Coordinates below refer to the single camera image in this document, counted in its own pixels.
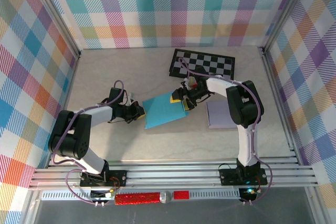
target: red light strip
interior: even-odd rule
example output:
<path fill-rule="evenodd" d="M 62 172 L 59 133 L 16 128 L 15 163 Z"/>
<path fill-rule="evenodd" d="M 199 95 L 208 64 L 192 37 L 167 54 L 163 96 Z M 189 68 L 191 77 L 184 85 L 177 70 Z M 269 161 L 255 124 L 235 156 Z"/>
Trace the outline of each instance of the red light strip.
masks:
<path fill-rule="evenodd" d="M 189 191 L 174 191 L 174 199 L 189 199 Z"/>
<path fill-rule="evenodd" d="M 114 202 L 116 205 L 159 203 L 160 193 L 117 194 Z"/>

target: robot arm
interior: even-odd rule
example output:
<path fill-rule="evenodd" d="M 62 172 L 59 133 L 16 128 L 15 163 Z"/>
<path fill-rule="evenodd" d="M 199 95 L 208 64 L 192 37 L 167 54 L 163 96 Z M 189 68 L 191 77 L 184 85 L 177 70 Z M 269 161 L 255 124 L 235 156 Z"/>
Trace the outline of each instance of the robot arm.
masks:
<path fill-rule="evenodd" d="M 264 107 L 253 82 L 245 81 L 242 82 L 242 85 L 246 86 L 256 96 L 263 115 Z M 260 162 L 255 158 L 258 125 L 255 127 L 254 141 L 251 139 L 251 129 L 257 118 L 258 108 L 251 95 L 243 87 L 218 78 L 200 77 L 196 79 L 195 77 L 189 77 L 181 83 L 179 89 L 173 92 L 172 101 L 183 101 L 186 107 L 192 110 L 199 103 L 199 99 L 203 97 L 207 99 L 214 93 L 227 98 L 231 118 L 238 127 L 239 154 L 237 167 L 240 177 L 251 177 L 260 171 Z"/>
<path fill-rule="evenodd" d="M 109 97 L 105 98 L 100 104 L 114 100 L 121 91 L 118 88 L 111 88 Z M 48 148 L 51 152 L 54 152 L 58 141 L 75 113 L 77 112 L 62 110 L 58 114 L 48 143 Z M 111 122 L 115 118 L 122 118 L 127 123 L 130 123 L 142 118 L 144 115 L 143 107 L 139 106 L 137 101 L 133 101 L 131 95 L 128 95 L 124 90 L 115 103 L 88 110 L 77 116 L 56 154 L 80 164 L 89 174 L 88 177 L 90 179 L 107 183 L 112 176 L 108 163 L 89 147 L 91 128 L 103 122 Z"/>

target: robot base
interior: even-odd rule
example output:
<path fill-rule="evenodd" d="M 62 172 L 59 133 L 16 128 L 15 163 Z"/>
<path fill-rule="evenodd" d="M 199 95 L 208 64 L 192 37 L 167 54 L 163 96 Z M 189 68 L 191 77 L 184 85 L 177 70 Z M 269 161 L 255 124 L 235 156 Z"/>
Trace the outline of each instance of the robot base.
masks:
<path fill-rule="evenodd" d="M 126 170 L 107 170 L 103 177 L 82 173 L 80 187 L 125 187 L 126 175 Z"/>
<path fill-rule="evenodd" d="M 222 186 L 259 186 L 267 185 L 265 169 L 260 169 L 255 176 L 241 178 L 236 169 L 220 169 Z"/>

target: black mounting plate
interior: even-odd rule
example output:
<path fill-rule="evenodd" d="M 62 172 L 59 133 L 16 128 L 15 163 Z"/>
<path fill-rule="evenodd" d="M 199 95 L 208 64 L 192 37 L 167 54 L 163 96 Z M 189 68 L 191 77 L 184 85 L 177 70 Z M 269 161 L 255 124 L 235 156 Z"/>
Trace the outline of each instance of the black mounting plate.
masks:
<path fill-rule="evenodd" d="M 120 187 L 126 186 L 126 180 L 127 180 L 127 171 L 126 170 L 107 170 L 106 171 L 106 178 L 112 178 L 115 177 L 120 182 Z M 86 173 L 81 174 L 81 180 L 80 180 L 80 187 L 112 187 L 115 186 L 119 187 L 118 182 L 116 183 L 116 179 L 108 179 L 106 182 L 100 181 L 97 179 L 94 179 L 93 176 L 90 176 Z"/>
<path fill-rule="evenodd" d="M 256 176 L 243 179 L 239 179 L 236 169 L 220 169 L 219 175 L 221 178 L 220 184 L 222 186 L 258 186 L 260 180 L 260 185 L 267 185 L 267 177 L 265 169 L 260 169 Z"/>

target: plaid wall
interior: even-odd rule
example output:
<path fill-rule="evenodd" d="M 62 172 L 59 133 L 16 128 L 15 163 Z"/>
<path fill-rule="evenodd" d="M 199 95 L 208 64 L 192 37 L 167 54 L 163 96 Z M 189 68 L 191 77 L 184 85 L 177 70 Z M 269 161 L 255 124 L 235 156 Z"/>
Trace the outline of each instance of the plaid wall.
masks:
<path fill-rule="evenodd" d="M 299 0 L 271 60 L 303 162 L 336 223 L 336 0 Z"/>
<path fill-rule="evenodd" d="M 40 0 L 0 0 L 0 223 L 17 223 L 75 58 Z"/>
<path fill-rule="evenodd" d="M 55 0 L 83 48 L 261 46 L 286 0 Z"/>

